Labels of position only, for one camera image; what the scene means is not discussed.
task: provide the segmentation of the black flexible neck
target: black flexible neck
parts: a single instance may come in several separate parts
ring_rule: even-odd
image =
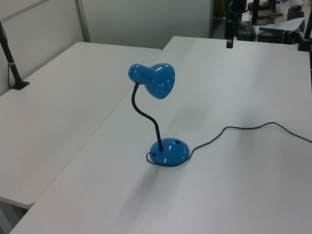
[[[157,135],[157,141],[158,141],[158,147],[159,147],[159,151],[162,151],[162,144],[161,144],[161,138],[160,138],[160,132],[159,132],[159,126],[156,122],[155,119],[153,119],[152,117],[150,117],[149,115],[145,114],[144,112],[140,111],[136,105],[136,101],[135,101],[135,97],[136,97],[136,93],[137,93],[137,88],[140,84],[139,83],[136,83],[135,84],[135,87],[133,89],[133,92],[132,92],[132,98],[131,98],[131,101],[132,101],[132,105],[134,107],[134,109],[142,116],[148,118],[151,122],[154,123],[155,125],[155,129],[156,129],[156,135]]]

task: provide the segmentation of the blue lamp base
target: blue lamp base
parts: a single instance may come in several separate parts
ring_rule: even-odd
[[[190,155],[189,147],[185,142],[176,138],[161,139],[162,151],[159,150],[158,142],[151,147],[151,160],[161,166],[174,167],[184,163]]]

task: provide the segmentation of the equipment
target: equipment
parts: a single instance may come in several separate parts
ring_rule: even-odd
[[[237,40],[254,41],[255,37],[256,33],[251,22],[247,21],[240,23]]]
[[[300,38],[299,45],[298,45],[298,50],[299,51],[308,51],[311,52],[311,39],[310,39],[310,34],[312,30],[312,10],[310,11],[309,15],[309,20],[306,28],[306,32],[304,34],[304,37]]]
[[[249,10],[249,11],[252,11],[253,10],[253,8],[254,8],[254,3],[253,2],[249,2],[248,4],[247,4],[247,9]],[[259,4],[259,11],[262,11],[262,10],[269,10],[269,5],[268,5],[268,3],[267,2],[260,2],[260,4]]]
[[[252,23],[253,25],[273,24],[273,17],[282,16],[283,14],[275,10],[276,0],[268,0],[267,10],[260,9],[260,1],[253,0]]]
[[[172,167],[184,163],[189,158],[189,147],[176,138],[160,138],[159,126],[155,119],[138,109],[135,96],[140,84],[144,84],[147,91],[158,99],[163,99],[171,92],[175,83],[175,71],[166,63],[156,64],[152,67],[145,67],[134,64],[129,69],[129,78],[135,82],[132,93],[132,105],[142,116],[148,118],[155,125],[157,142],[155,142],[148,153],[152,161],[161,166]]]
[[[271,29],[271,28],[259,28],[258,42],[266,43],[284,43],[284,31]]]
[[[304,17],[304,12],[302,11],[302,7],[300,5],[291,6],[288,9],[287,21],[302,18]],[[299,26],[300,31],[303,32],[305,28],[305,21],[303,20]]]
[[[15,85],[12,86],[12,89],[17,89],[17,90],[21,90],[22,88],[24,88],[25,86],[27,86],[29,84],[29,82],[23,81],[20,78],[20,74],[19,71],[15,65],[15,62],[13,60],[9,45],[8,45],[8,41],[6,38],[6,34],[4,32],[3,26],[0,22],[0,43],[2,46],[2,49],[5,53],[6,59],[8,61],[8,66],[10,66],[12,74],[14,76],[15,79]]]
[[[242,14],[246,12],[247,0],[223,0],[223,10],[226,12],[224,39],[226,48],[233,48],[233,40],[238,36]]]

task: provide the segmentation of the lamp shade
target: lamp shade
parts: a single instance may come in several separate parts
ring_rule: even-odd
[[[129,69],[129,78],[144,84],[147,91],[158,99],[163,99],[171,92],[175,83],[175,70],[167,63],[159,63],[151,67],[134,64]]]

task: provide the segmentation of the white table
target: white table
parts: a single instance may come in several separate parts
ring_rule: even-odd
[[[0,97],[0,201],[30,208],[160,50],[77,43]]]
[[[141,86],[136,100],[162,137],[192,150],[225,126],[277,121],[312,138],[309,54],[296,46],[173,37],[160,62],[175,68],[172,92]],[[131,93],[12,234],[311,233],[312,144],[275,126],[228,130],[182,167],[154,166],[154,126]]]

